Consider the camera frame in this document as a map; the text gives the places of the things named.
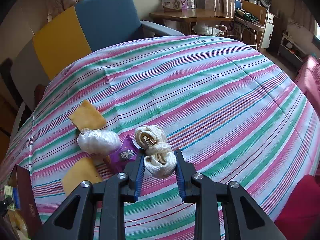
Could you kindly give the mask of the striped bed sheet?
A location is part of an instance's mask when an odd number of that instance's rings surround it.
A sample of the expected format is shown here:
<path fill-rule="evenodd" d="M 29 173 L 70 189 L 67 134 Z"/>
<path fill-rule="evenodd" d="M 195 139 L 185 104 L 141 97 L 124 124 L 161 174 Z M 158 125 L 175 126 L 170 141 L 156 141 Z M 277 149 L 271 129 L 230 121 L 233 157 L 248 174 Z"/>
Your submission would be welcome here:
<path fill-rule="evenodd" d="M 60 72 L 1 163 L 1 184 L 15 165 L 29 170 L 43 222 L 66 197 L 63 176 L 86 156 L 69 119 L 84 100 L 120 139 L 160 126 L 196 170 L 218 183 L 238 181 L 271 219 L 319 163 L 316 111 L 258 51 L 209 36 L 125 42 Z"/>

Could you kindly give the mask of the white cabinet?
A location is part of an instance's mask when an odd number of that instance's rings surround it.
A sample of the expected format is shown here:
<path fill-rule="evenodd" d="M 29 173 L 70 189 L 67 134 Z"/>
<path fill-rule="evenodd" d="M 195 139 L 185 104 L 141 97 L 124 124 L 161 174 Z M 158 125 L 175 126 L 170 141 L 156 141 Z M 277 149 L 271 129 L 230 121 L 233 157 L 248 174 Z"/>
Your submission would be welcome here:
<path fill-rule="evenodd" d="M 266 19 L 266 24 L 265 24 L 265 30 L 263 37 L 261 38 L 260 42 L 260 49 L 267 49 L 270 46 L 271 39 L 272 39 L 272 34 L 274 31 L 274 26 L 276 23 L 278 23 L 280 18 L 275 16 L 272 13 L 267 14 L 267 19 Z"/>

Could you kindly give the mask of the wooden desk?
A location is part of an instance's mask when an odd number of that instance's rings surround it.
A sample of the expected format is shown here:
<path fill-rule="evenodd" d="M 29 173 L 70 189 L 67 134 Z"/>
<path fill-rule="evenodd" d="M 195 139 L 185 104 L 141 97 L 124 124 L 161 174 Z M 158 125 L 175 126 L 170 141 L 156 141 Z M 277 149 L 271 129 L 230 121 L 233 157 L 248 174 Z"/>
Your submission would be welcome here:
<path fill-rule="evenodd" d="M 164 20 L 175 21 L 180 24 L 181 32 L 184 35 L 192 34 L 192 25 L 203 21 L 232 22 L 233 17 L 224 15 L 222 12 L 206 9 L 187 9 L 181 11 L 159 11 L 149 13 L 149 17 L 160 25 Z"/>

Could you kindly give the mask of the pink bed cover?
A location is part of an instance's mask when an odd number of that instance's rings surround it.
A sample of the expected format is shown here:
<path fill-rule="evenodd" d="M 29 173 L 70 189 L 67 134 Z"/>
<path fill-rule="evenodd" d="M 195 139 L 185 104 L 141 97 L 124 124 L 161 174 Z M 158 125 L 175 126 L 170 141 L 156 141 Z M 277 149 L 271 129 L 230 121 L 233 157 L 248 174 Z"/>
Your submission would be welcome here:
<path fill-rule="evenodd" d="M 312 55 L 309 55 L 304 59 L 303 64 L 298 71 L 298 75 L 295 78 L 295 84 L 307 97 L 318 115 L 320 110 L 319 78 L 319 61 Z"/>

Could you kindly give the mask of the yellow sponge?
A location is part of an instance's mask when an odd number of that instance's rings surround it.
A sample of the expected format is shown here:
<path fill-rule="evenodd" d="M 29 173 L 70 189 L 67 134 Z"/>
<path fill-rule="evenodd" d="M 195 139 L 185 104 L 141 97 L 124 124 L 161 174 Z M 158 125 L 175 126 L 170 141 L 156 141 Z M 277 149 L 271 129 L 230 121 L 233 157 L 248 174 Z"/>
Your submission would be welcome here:
<path fill-rule="evenodd" d="M 81 158 L 77 161 L 62 178 L 61 183 L 66 196 L 84 180 L 92 184 L 102 182 L 101 175 L 90 158 Z"/>
<path fill-rule="evenodd" d="M 107 124 L 106 119 L 87 100 L 81 103 L 74 113 L 69 116 L 69 119 L 79 131 L 85 128 L 90 130 L 101 129 Z"/>

